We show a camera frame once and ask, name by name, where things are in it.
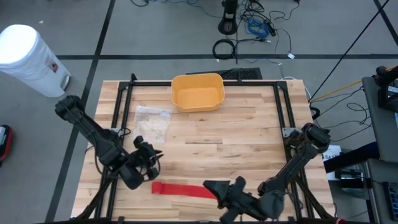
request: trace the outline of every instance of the black metal frame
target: black metal frame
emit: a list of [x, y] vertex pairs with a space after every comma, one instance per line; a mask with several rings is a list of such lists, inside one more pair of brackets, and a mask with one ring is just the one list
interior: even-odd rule
[[[118, 94], [116, 97], [116, 104], [114, 107], [114, 114], [113, 114], [112, 125], [111, 125], [112, 128], [115, 128], [116, 124], [118, 122], [118, 115], [119, 115], [119, 110], [120, 110], [122, 93], [125, 89], [127, 89], [127, 95], [126, 95], [126, 102], [124, 105], [121, 129], [126, 128], [126, 125], [127, 125], [127, 117], [129, 114], [129, 106], [131, 103], [132, 88], [134, 86], [171, 86], [171, 81], [136, 82], [136, 80], [137, 80], [136, 76], [134, 74], [132, 74], [131, 80], [129, 82], [120, 82], [119, 83]], [[287, 116], [289, 118], [290, 128], [295, 128], [292, 105], [290, 104], [289, 91], [287, 88], [286, 81], [264, 81], [264, 82], [261, 82], [261, 81], [227, 80], [227, 81], [224, 81], [224, 86], [271, 86], [271, 87], [273, 87], [274, 95], [275, 95], [275, 103], [276, 103], [276, 107], [277, 107], [279, 124], [280, 124], [281, 136], [282, 136], [282, 138], [284, 138], [282, 129], [286, 128], [286, 125], [285, 125], [285, 119], [284, 119], [284, 114], [283, 114], [283, 110], [282, 110], [282, 103], [281, 103], [280, 95], [279, 95], [279, 89], [281, 89], [284, 94], [284, 100], [285, 100], [285, 104], [286, 104], [286, 110], [287, 110]], [[292, 155], [291, 155], [290, 151], [287, 150], [285, 141], [283, 141], [283, 143], [284, 143], [284, 148], [285, 148], [286, 160], [289, 161], [292, 158]], [[104, 170], [103, 175], [101, 177], [101, 184], [103, 184], [103, 182], [106, 180], [106, 176], [107, 176], [107, 172]], [[304, 169], [300, 170], [299, 178], [302, 179], [302, 182], [305, 184], [305, 186], [308, 186]], [[112, 218], [114, 199], [116, 196], [117, 182], [118, 182], [118, 180], [115, 179], [111, 184], [111, 192], [109, 194], [109, 202], [108, 202], [108, 207], [107, 207], [107, 211], [106, 211], [106, 218]], [[293, 197], [296, 218], [302, 218], [302, 212], [300, 209], [299, 194], [297, 192], [296, 182], [292, 181], [290, 183], [290, 187], [292, 189], [291, 193], [292, 193], [292, 197]], [[305, 205], [307, 208], [308, 217], [315, 218], [311, 203], [308, 201], [306, 196], [304, 196], [304, 198], [305, 198]], [[96, 207], [94, 218], [99, 218], [101, 216], [102, 206], [103, 206], [103, 200], [101, 200], [99, 202], [98, 206]], [[179, 222], [179, 223], [193, 224], [193, 223], [197, 223], [197, 222]]]

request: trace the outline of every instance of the red strap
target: red strap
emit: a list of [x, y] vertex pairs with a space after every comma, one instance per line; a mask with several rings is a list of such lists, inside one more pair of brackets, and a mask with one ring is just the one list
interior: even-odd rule
[[216, 199], [216, 197], [209, 190], [202, 186], [163, 184], [159, 181], [152, 182], [152, 194], [185, 195], [191, 197]]

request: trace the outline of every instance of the black floor stripe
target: black floor stripe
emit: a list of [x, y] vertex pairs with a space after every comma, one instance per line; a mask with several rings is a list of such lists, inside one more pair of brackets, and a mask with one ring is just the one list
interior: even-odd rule
[[[340, 59], [340, 54], [297, 54], [295, 59]], [[198, 60], [215, 59], [212, 54], [181, 55], [57, 55], [60, 60]], [[289, 59], [286, 55], [239, 54], [239, 59]], [[398, 59], [398, 54], [349, 54], [344, 59]]]
[[[109, 22], [111, 20], [111, 16], [113, 13], [113, 8], [115, 5], [115, 2], [116, 2], [116, 0], [110, 0], [108, 11], [105, 16], [105, 21], [104, 21], [104, 24], [103, 24], [103, 27], [101, 30], [101, 34], [99, 36], [98, 44], [95, 49], [95, 55], [101, 54], [102, 47], [104, 45], [106, 32], [108, 31]], [[91, 85], [93, 84], [95, 71], [96, 71], [96, 68], [98, 65], [98, 59], [92, 59], [92, 60], [93, 61], [91, 63], [90, 71], [89, 71], [87, 79], [86, 79], [85, 88], [83, 90], [83, 94], [81, 95], [81, 102], [82, 102], [83, 106], [86, 106], [86, 104], [87, 104], [88, 95], [90, 94]], [[58, 175], [57, 183], [55, 184], [55, 189], [54, 189], [54, 193], [51, 198], [50, 207], [47, 212], [47, 216], [45, 217], [46, 223], [53, 222], [55, 215], [57, 214], [58, 205], [59, 205], [59, 202], [61, 199], [63, 186], [65, 185], [65, 181], [67, 178], [68, 169], [69, 169], [70, 161], [72, 159], [73, 150], [75, 148], [78, 133], [79, 132], [78, 132], [77, 128], [73, 127], [72, 133], [69, 138], [67, 150], [63, 157], [63, 161], [62, 161], [60, 173]]]
[[[380, 4], [379, 0], [373, 0], [373, 1], [374, 1], [374, 3], [376, 4], [377, 9], [380, 9], [380, 8], [381, 8], [381, 4]], [[385, 12], [383, 9], [380, 11], [380, 15], [381, 15], [381, 17], [383, 18], [384, 22], [386, 23], [386, 26], [387, 26], [388, 30], [390, 31], [392, 38], [394, 39], [394, 41], [395, 41], [396, 44], [398, 45], [398, 35], [397, 35], [397, 32], [395, 31], [394, 27], [392, 26], [390, 20], [389, 20], [388, 17], [387, 17], [386, 12]]]

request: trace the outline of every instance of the red object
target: red object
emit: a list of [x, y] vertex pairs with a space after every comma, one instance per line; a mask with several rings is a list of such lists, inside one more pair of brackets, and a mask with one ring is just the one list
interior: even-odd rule
[[4, 135], [6, 138], [3, 140], [3, 142], [0, 142], [0, 161], [3, 161], [11, 148], [11, 141], [12, 141], [12, 129], [8, 125], [2, 125], [6, 129]]
[[216, 197], [209, 190], [202, 186], [163, 184], [159, 181], [152, 182], [152, 194], [185, 195], [191, 197], [216, 199]]

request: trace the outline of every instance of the butcher block table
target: butcher block table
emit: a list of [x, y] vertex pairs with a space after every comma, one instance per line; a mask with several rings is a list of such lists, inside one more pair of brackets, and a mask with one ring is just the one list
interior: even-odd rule
[[[103, 128], [111, 126], [118, 85], [117, 81], [103, 83], [95, 114], [95, 121]], [[287, 85], [296, 127], [312, 122], [303, 82], [289, 80]], [[126, 91], [117, 127], [121, 126], [125, 96]], [[280, 98], [285, 123], [289, 124], [282, 91]], [[257, 197], [257, 186], [275, 176], [286, 163], [271, 86], [226, 86], [225, 100], [220, 108], [201, 113], [179, 113], [171, 101], [169, 86], [134, 86], [131, 100], [127, 121], [127, 128], [130, 129], [134, 126], [137, 106], [172, 110], [165, 143], [150, 142], [164, 153], [156, 181], [201, 186], [204, 180], [231, 180], [233, 183], [237, 176], [242, 176], [246, 179], [245, 192], [252, 192]], [[128, 152], [135, 151], [132, 136], [124, 138], [124, 148]], [[334, 214], [321, 155], [305, 166], [305, 172], [314, 196], [330, 214]], [[94, 150], [88, 150], [71, 217], [79, 215], [90, 203], [99, 189], [100, 180], [101, 175], [95, 168]], [[299, 196], [305, 204], [300, 190]], [[108, 197], [109, 189], [104, 197], [102, 217], [106, 214]], [[124, 216], [126, 220], [133, 221], [204, 221], [218, 220], [224, 212], [225, 209], [217, 209], [214, 199], [152, 194], [151, 182], [130, 190], [119, 180], [112, 219]], [[305, 208], [302, 214], [307, 216]], [[286, 195], [279, 220], [287, 220], [289, 216], [295, 217], [295, 210]], [[243, 220], [254, 219], [243, 215]]]

